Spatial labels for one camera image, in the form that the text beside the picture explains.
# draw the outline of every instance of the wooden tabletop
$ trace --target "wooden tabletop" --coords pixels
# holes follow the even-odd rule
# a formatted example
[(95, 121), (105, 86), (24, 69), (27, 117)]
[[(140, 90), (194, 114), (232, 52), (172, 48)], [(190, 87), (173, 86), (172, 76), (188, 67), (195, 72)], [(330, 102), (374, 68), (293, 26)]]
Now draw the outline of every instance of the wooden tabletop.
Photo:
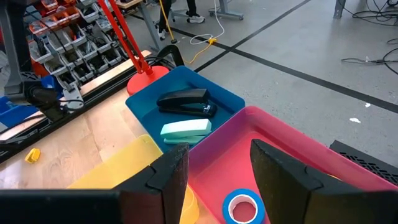
[[(84, 85), (81, 94), (87, 94), (132, 66), (131, 60), (120, 64)], [(139, 136), (147, 134), (125, 105), (128, 97), (126, 89), (117, 92), (0, 164), (0, 189), (64, 189)], [(18, 126), (0, 137), (15, 135), (29, 125), (32, 124)], [(40, 158), (35, 164), (28, 164), (24, 158), (34, 147), (40, 149)], [(197, 223), (217, 223), (200, 202), (199, 206)]]
[(123, 3), (120, 0), (116, 0), (116, 4), (119, 6), (119, 8), (122, 9), (128, 9), (132, 6), (135, 6), (136, 4), (142, 2), (142, 0), (132, 0), (131, 2)]

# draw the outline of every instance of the paper scrap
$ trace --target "paper scrap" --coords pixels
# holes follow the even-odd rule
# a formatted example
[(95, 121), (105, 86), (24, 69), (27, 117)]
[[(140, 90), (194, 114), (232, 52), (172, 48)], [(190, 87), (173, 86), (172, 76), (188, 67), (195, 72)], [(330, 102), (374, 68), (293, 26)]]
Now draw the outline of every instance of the paper scrap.
[(350, 118), (349, 120), (352, 121), (352, 122), (361, 124), (361, 121), (358, 118)]

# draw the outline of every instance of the blue box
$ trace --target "blue box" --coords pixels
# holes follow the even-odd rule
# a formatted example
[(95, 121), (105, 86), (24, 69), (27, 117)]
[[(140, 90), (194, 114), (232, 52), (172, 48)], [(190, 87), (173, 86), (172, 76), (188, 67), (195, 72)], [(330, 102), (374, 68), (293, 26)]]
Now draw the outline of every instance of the blue box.
[[(58, 98), (62, 97), (62, 88), (54, 77), (47, 75), (45, 78), (42, 78), (41, 81), (45, 88), (56, 89), (59, 92)], [(36, 112), (37, 108), (34, 106), (14, 105), (7, 97), (0, 97), (0, 123), (7, 128), (15, 126)]]
[(215, 116), (209, 119), (212, 124), (212, 131), (245, 106), (242, 98), (207, 80), (189, 68), (185, 66), (175, 68), (145, 89), (130, 96), (126, 101), (127, 107), (137, 117), (163, 152), (167, 152), (172, 147), (172, 145), (165, 144), (163, 138), (160, 137), (163, 125), (189, 119), (202, 119), (202, 117), (161, 113), (156, 101), (164, 93), (192, 88), (206, 88), (211, 95), (210, 102), (218, 107)]

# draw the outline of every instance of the black floor line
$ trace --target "black floor line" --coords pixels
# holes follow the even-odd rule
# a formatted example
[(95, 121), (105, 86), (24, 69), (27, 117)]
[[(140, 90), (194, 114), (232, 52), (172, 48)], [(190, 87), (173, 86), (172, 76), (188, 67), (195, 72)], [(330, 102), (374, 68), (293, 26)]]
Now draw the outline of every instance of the black floor line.
[[(242, 57), (246, 57), (246, 58), (251, 59), (251, 60), (253, 60), (255, 62), (261, 63), (261, 64), (263, 64), (265, 66), (274, 68), (276, 70), (279, 70), (281, 72), (287, 73), (287, 74), (292, 75), (292, 76), (295, 76), (297, 78), (301, 78), (302, 80), (306, 80), (306, 81), (314, 83), (316, 85), (320, 85), (320, 86), (325, 87), (327, 89), (330, 89), (330, 90), (336, 91), (338, 93), (344, 94), (346, 96), (350, 96), (350, 97), (356, 98), (357, 100), (361, 100), (361, 101), (370, 103), (370, 104), (372, 104), (374, 106), (378, 106), (378, 107), (383, 108), (385, 110), (388, 110), (388, 111), (391, 111), (391, 112), (394, 112), (394, 113), (398, 113), (398, 105), (395, 105), (393, 103), (381, 100), (381, 99), (373, 97), (373, 96), (366, 95), (364, 93), (360, 93), (358, 91), (349, 89), (347, 87), (343, 87), (341, 85), (334, 84), (334, 83), (326, 81), (326, 80), (322, 80), (320, 78), (317, 78), (317, 77), (308, 75), (306, 73), (303, 73), (303, 72), (300, 72), (300, 71), (285, 67), (283, 65), (279, 65), (279, 64), (274, 63), (274, 62), (270, 62), (270, 61), (268, 61), (266, 59), (263, 59), (263, 58), (260, 58), (258, 56), (252, 55), (250, 53), (244, 52), (242, 50), (236, 49), (237, 47), (239, 47), (243, 43), (247, 42), (248, 40), (250, 40), (254, 36), (258, 35), (260, 32), (262, 32), (265, 29), (269, 28), (270, 26), (274, 25), (276, 22), (280, 21), (281, 19), (283, 19), (284, 17), (286, 17), (287, 15), (289, 15), (292, 12), (294, 12), (295, 10), (297, 10), (298, 8), (302, 7), (303, 5), (305, 5), (306, 3), (310, 2), (310, 1), (311, 0), (305, 0), (305, 1), (301, 2), (297, 6), (293, 7), (292, 9), (290, 9), (289, 11), (283, 13), (278, 18), (274, 19), (273, 21), (271, 21), (270, 23), (268, 23), (265, 26), (261, 27), (257, 31), (253, 32), (252, 34), (250, 34), (249, 36), (247, 36), (243, 40), (239, 41), (237, 44), (234, 44), (232, 47), (228, 47), (227, 45), (224, 45), (224, 44), (221, 44), (221, 43), (216, 43), (215, 44), (216, 47), (224, 49), (225, 51), (223, 51), (222, 53), (218, 54), (217, 56), (213, 57), (212, 59), (210, 59), (209, 61), (205, 62), (203, 65), (201, 65), (197, 69), (195, 69), (195, 72), (202, 71), (206, 67), (210, 66), (212, 63), (215, 63), (221, 57), (225, 56), (226, 54), (228, 54), (230, 52), (233, 52), (233, 53), (238, 54), (238, 55), (240, 55)], [(143, 18), (140, 17), (140, 16), (133, 15), (133, 14), (131, 16), (143, 20)], [(183, 30), (180, 30), (180, 29), (176, 29), (176, 28), (171, 28), (171, 29), (172, 29), (172, 31), (175, 31), (175, 32), (177, 32), (179, 34), (182, 34), (182, 35), (186, 35), (188, 37), (196, 36), (195, 34), (191, 34), (189, 32), (186, 32), (186, 31), (183, 31)], [(200, 40), (200, 41), (206, 40), (206, 39), (204, 39), (202, 37), (197, 37), (197, 39)]]
[(211, 65), (212, 63), (214, 63), (215, 61), (217, 61), (218, 59), (220, 59), (221, 57), (223, 57), (224, 55), (228, 54), (229, 50), (225, 50), (222, 53), (220, 53), (219, 55), (213, 57), (212, 59), (210, 59), (209, 61), (207, 61), (206, 63), (204, 63), (203, 65), (199, 66), (197, 69), (195, 69), (195, 72), (200, 72), (202, 71), (204, 68), (206, 68), (207, 66)]
[(293, 76), (295, 76), (297, 78), (301, 78), (302, 80), (306, 80), (308, 82), (323, 86), (325, 88), (328, 88), (329, 90), (333, 90), (333, 91), (336, 91), (338, 93), (344, 94), (346, 96), (351, 96), (351, 97), (356, 98), (358, 100), (362, 100), (364, 102), (370, 103), (370, 104), (372, 104), (374, 106), (378, 106), (380, 108), (386, 109), (388, 111), (391, 111), (391, 112), (394, 112), (394, 113), (398, 113), (398, 105), (395, 105), (393, 103), (390, 103), (390, 102), (387, 102), (387, 101), (384, 101), (384, 100), (380, 100), (379, 98), (376, 98), (376, 97), (373, 97), (373, 96), (369, 96), (369, 95), (366, 95), (364, 93), (360, 93), (358, 91), (349, 89), (347, 87), (343, 87), (341, 85), (334, 84), (332, 82), (328, 82), (326, 80), (322, 80), (322, 79), (317, 78), (317, 77), (313, 77), (313, 76), (308, 75), (306, 73), (299, 72), (297, 70), (285, 67), (283, 65), (279, 65), (279, 64), (274, 63), (274, 62), (270, 62), (270, 61), (268, 61), (266, 59), (257, 57), (255, 55), (252, 55), (252, 54), (249, 54), (249, 53), (246, 53), (246, 52), (243, 52), (243, 51), (238, 50), (238, 49), (233, 49), (232, 52), (236, 53), (236, 54), (238, 54), (240, 56), (243, 56), (243, 57), (246, 57), (246, 58), (250, 58), (251, 60), (253, 60), (255, 62), (261, 63), (263, 65), (266, 65), (268, 67), (274, 68), (274, 69), (279, 70), (281, 72), (285, 72), (285, 73), (287, 73), (289, 75), (293, 75)]
[[(142, 21), (144, 20), (143, 17), (137, 16), (137, 15), (134, 15), (134, 14), (129, 14), (129, 16), (137, 18), (137, 19), (140, 19)], [(170, 28), (171, 28), (172, 31), (174, 31), (176, 33), (179, 33), (179, 34), (182, 34), (182, 35), (186, 35), (187, 37), (191, 37), (191, 38), (196, 37), (195, 34), (191, 34), (190, 32), (186, 32), (184, 30), (180, 30), (180, 29), (177, 29), (177, 28), (174, 28), (174, 27), (170, 27)], [(207, 40), (206, 38), (203, 38), (203, 37), (196, 37), (195, 39), (197, 39), (199, 41)], [(217, 43), (217, 42), (215, 42), (213, 45), (216, 46), (216, 47), (219, 47), (221, 49), (224, 49), (224, 50), (229, 50), (231, 48), (231, 47), (228, 47), (227, 45), (224, 45), (224, 44), (221, 44), (221, 43)]]
[(262, 31), (266, 30), (267, 28), (269, 28), (270, 26), (274, 25), (275, 23), (279, 22), (281, 19), (285, 18), (286, 16), (288, 16), (290, 13), (296, 11), (297, 9), (299, 9), (300, 7), (302, 7), (303, 5), (305, 5), (306, 3), (310, 2), (311, 0), (304, 0), (303, 2), (301, 2), (300, 4), (296, 5), (295, 7), (289, 9), (287, 12), (283, 13), (282, 15), (280, 15), (278, 18), (274, 19), (273, 21), (271, 21), (270, 23), (266, 24), (265, 26), (261, 27), (260, 29), (254, 31), (252, 34), (250, 34), (249, 36), (247, 36), (246, 38), (244, 38), (243, 40), (239, 41), (238, 43), (234, 44), (232, 46), (232, 49), (236, 49), (237, 47), (239, 47), (240, 45), (242, 45), (243, 43), (247, 42), (248, 40), (250, 40), (251, 38), (253, 38), (254, 36), (256, 36), (257, 34), (261, 33)]

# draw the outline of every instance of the white cable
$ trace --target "white cable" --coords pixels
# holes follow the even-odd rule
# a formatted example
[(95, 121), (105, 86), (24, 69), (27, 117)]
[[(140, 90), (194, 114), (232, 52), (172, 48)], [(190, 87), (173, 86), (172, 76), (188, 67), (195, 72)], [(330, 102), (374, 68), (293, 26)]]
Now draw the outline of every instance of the white cable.
[[(214, 0), (214, 12), (215, 12), (215, 16), (216, 16), (216, 20), (217, 20), (217, 22), (218, 22), (218, 25), (220, 25), (220, 27), (221, 27), (222, 30), (223, 30), (222, 33), (220, 33), (220, 34), (219, 34), (218, 36), (216, 36), (216, 37), (213, 37), (212, 34), (201, 34), (201, 35), (196, 35), (196, 36), (194, 36), (194, 37), (192, 37), (192, 38), (190, 39), (190, 41), (189, 41), (190, 44), (192, 44), (192, 45), (203, 44), (203, 43), (207, 42), (207, 41), (210, 40), (210, 39), (219, 38), (219, 37), (221, 37), (221, 36), (225, 33), (224, 27), (221, 25), (220, 21), (218, 20), (217, 11), (218, 11), (218, 9), (217, 9), (217, 3), (216, 3), (216, 0)], [(192, 43), (192, 41), (195, 40), (195, 38), (197, 38), (197, 37), (206, 37), (206, 36), (209, 36), (209, 38), (208, 38), (207, 40), (204, 40), (204, 41), (201, 41), (201, 42), (197, 42), (197, 43)]]

